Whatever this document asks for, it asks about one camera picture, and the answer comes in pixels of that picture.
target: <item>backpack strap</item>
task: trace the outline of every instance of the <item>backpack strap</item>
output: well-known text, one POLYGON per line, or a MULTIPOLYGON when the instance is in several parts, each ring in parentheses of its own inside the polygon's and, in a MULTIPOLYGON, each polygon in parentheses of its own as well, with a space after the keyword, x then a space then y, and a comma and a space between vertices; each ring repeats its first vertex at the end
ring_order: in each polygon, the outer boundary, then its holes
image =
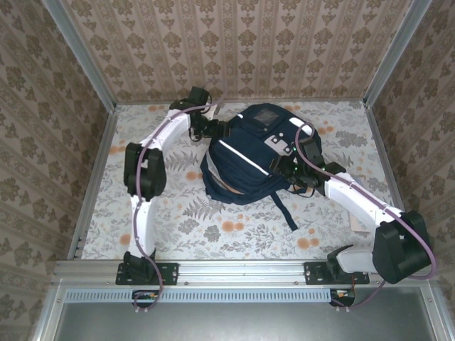
POLYGON ((297 227, 296 223, 293 221, 291 213, 288 211, 288 209, 284 206, 284 204, 281 201, 281 199, 278 197, 277 192, 272 193, 270 195, 270 197, 272 197, 273 202, 275 203, 275 205, 282 211, 282 213, 284 215, 284 219, 286 219, 286 222, 289 225, 289 227, 291 227, 291 230, 295 231, 296 229, 299 229, 297 227))
POLYGON ((287 191, 292 194, 302 194, 302 193, 306 193, 307 190, 308 190, 307 187, 302 187, 299 190, 287 190, 287 191))

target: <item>wire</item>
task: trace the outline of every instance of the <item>wire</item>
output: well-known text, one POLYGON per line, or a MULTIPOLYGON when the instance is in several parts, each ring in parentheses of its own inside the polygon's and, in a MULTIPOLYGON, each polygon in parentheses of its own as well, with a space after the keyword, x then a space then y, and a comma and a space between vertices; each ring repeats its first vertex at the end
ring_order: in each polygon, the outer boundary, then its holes
MULTIPOLYGON (((208 98, 210 98, 210 104, 212 104, 212 95, 209 93, 208 98)), ((207 114, 210 110, 210 107, 208 107, 204 112, 200 112, 201 114, 207 114)))
POLYGON ((190 140, 191 140, 192 142, 199 142, 200 140, 202 140, 202 136, 199 136, 198 139, 193 139, 193 135, 192 135, 192 133, 191 133, 191 129, 188 129, 188 136, 190 137, 190 140))
POLYGON ((310 194, 309 196, 302 195, 302 194, 300 194, 300 193, 295 193, 295 192, 297 191, 297 189, 296 189, 296 184, 295 184, 295 183, 292 184, 292 189, 294 190, 294 194, 297 194, 299 197, 305 197, 305 198, 307 198, 307 199, 308 199, 309 197, 312 197, 312 196, 314 195, 314 191, 315 191, 314 188, 312 188, 311 194, 310 194))
POLYGON ((365 300, 363 300, 360 303, 353 304, 350 307, 346 306, 345 304, 342 304, 342 302, 336 300, 335 298, 332 298, 332 302, 334 302, 334 303, 338 304, 340 307, 344 307, 344 308, 349 308, 349 309, 360 308, 362 305, 365 305, 368 302, 370 302, 373 299, 373 297, 375 297, 380 292, 380 290, 382 289, 382 287, 384 285, 385 285, 385 281, 382 281, 381 284, 365 300))
MULTIPOLYGON (((212 79, 211 81, 216 83, 218 80, 217 79, 212 79)), ((169 119, 164 121, 163 124, 159 125, 158 128, 152 133, 150 139, 142 147, 142 151, 139 154, 139 159, 137 161, 137 169, 136 169, 136 194, 137 194, 137 197, 138 197, 138 203, 137 203, 136 209, 134 210, 134 214, 133 214, 134 241, 136 242, 136 247, 139 250, 139 252, 142 254, 142 256, 144 256, 144 258, 147 261, 150 262, 150 264, 155 269, 156 275, 158 276, 158 282, 159 282, 158 294, 156 295, 155 301, 148 308, 153 308, 158 303, 158 301, 159 301, 159 299, 161 297, 161 294, 163 293, 164 285, 163 285, 163 276, 161 275, 161 272, 159 271, 159 268, 156 265, 156 262, 148 254, 146 254, 144 249, 142 249, 142 246, 139 243, 139 237, 138 237, 138 233, 137 233, 137 215, 139 214, 139 210, 140 210, 140 208, 142 206, 142 203, 143 203, 142 193, 141 193, 141 165, 142 165, 142 161, 144 160, 144 156, 145 156, 145 153, 146 153, 148 147, 150 147, 150 145, 156 140, 156 137, 163 131, 164 128, 166 128, 166 126, 168 124, 171 123, 172 120, 174 120, 177 117, 179 117, 181 115, 184 115, 184 114, 186 114, 186 112, 189 112, 189 111, 192 111, 192 110, 205 109, 205 108, 210 108, 210 107, 214 107, 216 105, 219 105, 224 100, 225 95, 228 92, 228 89, 227 89, 228 86, 226 84, 226 81, 221 80, 221 82, 223 83, 224 91, 223 91, 221 97, 215 103, 210 103, 210 104, 206 104, 206 105, 199 105, 197 107, 186 108, 186 109, 181 110, 181 111, 175 113, 174 115, 172 115, 169 119)), ((136 295, 136 297, 134 298, 134 303, 133 304, 134 304, 134 307, 137 310, 139 309, 139 306, 137 305, 137 298, 140 295, 141 294, 139 293, 139 295, 136 295)))
POLYGON ((352 292, 354 292, 354 295, 355 295, 355 277, 354 277, 354 275, 353 275, 353 286, 350 287, 350 290, 352 292))
MULTIPOLYGON (((413 279, 419 279, 419 280, 426 280, 426 279, 430 279, 431 277, 433 277, 437 271, 437 262, 436 262, 436 258, 432 252, 432 250, 429 248, 429 246, 427 245, 427 243, 423 240, 423 238, 421 238, 418 233, 416 233, 405 221, 403 221, 403 219, 401 219, 401 217, 399 217, 398 215, 396 215, 392 210, 389 210, 389 208, 387 207, 387 205, 384 205, 382 204, 380 201, 378 201, 374 196, 372 196, 367 190, 361 188, 359 185, 357 185, 356 183, 351 183, 349 181, 347 181, 346 179, 343 179, 342 177, 340 176, 337 176, 335 174, 332 174, 332 173, 329 173, 321 168, 319 168, 318 166, 314 165, 306 156, 305 154, 303 153, 303 151, 301 150, 300 148, 300 145, 299 145, 299 137, 300 137, 300 132, 302 131, 302 129, 305 127, 305 126, 309 126, 311 128, 311 136, 310 138, 314 135, 314 132, 316 131, 316 128, 314 128, 314 125, 310 122, 305 122, 303 123, 298 129, 297 129, 297 132, 296 132, 296 136, 295 136, 295 139, 294 139, 294 142, 295 142, 295 146, 296 146, 296 150, 297 150, 297 153, 300 155, 300 157, 302 158, 302 160, 310 167, 312 167, 314 170, 328 176, 329 178, 332 178, 332 179, 336 179, 338 181, 341 181, 342 183, 345 183, 346 185, 349 185, 351 188, 353 188, 354 190, 356 190, 357 192, 359 192, 363 197, 365 197, 367 200, 371 201, 371 203, 373 203, 374 205, 376 205, 378 208, 380 208, 383 212, 386 212, 387 214, 389 214, 392 218, 394 218, 395 220, 397 220, 423 247, 423 249, 426 251, 428 257, 429 257, 429 260, 432 264, 432 268, 430 270, 430 272, 425 275, 425 276, 409 276, 409 278, 413 278, 413 279)), ((357 304, 356 306, 360 306, 360 305, 363 305, 364 303, 370 301, 371 298, 373 298, 377 293, 378 291, 384 286, 385 284, 385 281, 383 281, 378 289, 376 289, 376 291, 370 296, 368 297, 366 300, 364 300, 362 303, 359 303, 357 304)))

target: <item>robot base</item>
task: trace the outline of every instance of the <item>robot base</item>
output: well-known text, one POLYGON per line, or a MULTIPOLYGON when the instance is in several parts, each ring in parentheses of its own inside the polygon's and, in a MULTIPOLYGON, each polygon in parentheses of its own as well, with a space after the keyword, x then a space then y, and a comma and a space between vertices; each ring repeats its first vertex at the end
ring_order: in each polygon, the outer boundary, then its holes
MULTIPOLYGON (((163 285, 176 286, 178 280, 178 263, 157 263, 163 277, 163 285)), ((158 276, 155 269, 144 257, 137 258, 125 252, 123 263, 117 269, 115 283, 118 286, 157 286, 158 276)))
POLYGON ((340 267, 336 256, 352 245, 341 247, 327 255, 326 261, 311 261, 304 263, 305 282, 307 285, 314 284, 369 284, 368 274, 362 272, 346 273, 340 267))

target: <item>ventilation slot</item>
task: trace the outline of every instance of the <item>ventilation slot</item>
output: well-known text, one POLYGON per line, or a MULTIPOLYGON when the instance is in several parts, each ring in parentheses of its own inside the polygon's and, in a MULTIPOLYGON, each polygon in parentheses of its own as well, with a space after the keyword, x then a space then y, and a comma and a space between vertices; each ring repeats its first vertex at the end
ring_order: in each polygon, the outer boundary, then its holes
MULTIPOLYGON (((70 289, 65 303, 131 303, 132 289, 70 289)), ((330 289, 168 289, 161 302, 283 303, 330 302, 330 289)))

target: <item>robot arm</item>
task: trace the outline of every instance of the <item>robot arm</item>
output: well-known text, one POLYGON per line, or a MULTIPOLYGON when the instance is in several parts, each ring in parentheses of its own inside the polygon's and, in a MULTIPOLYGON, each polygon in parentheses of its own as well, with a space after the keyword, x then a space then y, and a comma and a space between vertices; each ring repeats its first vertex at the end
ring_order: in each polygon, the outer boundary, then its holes
POLYGON ((225 122, 213 119, 217 106, 213 105, 204 113, 201 110, 191 110, 193 107, 203 107, 208 100, 208 92, 204 89, 193 87, 187 99, 174 102, 163 122, 155 131, 147 136, 140 144, 128 144, 125 152, 124 184, 131 195, 132 213, 137 212, 136 231, 132 227, 132 237, 128 248, 128 258, 131 256, 140 259, 145 254, 154 258, 155 230, 154 210, 158 196, 162 194, 166 186, 166 171, 164 155, 167 154, 175 141, 188 130, 193 132, 197 139, 202 137, 227 136, 228 126, 225 122), (180 114, 182 110, 188 110, 188 114, 180 114), (137 195, 137 167, 139 154, 146 148, 143 162, 146 167, 141 167, 139 179, 141 196, 137 195))
POLYGON ((337 281, 337 278, 349 277, 346 274, 354 272, 378 273, 388 283, 397 283, 431 264, 429 236, 419 213, 390 207, 360 186, 345 168, 337 163, 325 164, 312 137, 297 142, 298 148, 294 145, 294 150, 302 152, 304 159, 299 153, 297 157, 280 156, 272 162, 271 169, 291 183, 315 188, 321 195, 346 208, 375 233, 372 247, 349 245, 329 254, 328 277, 337 281))

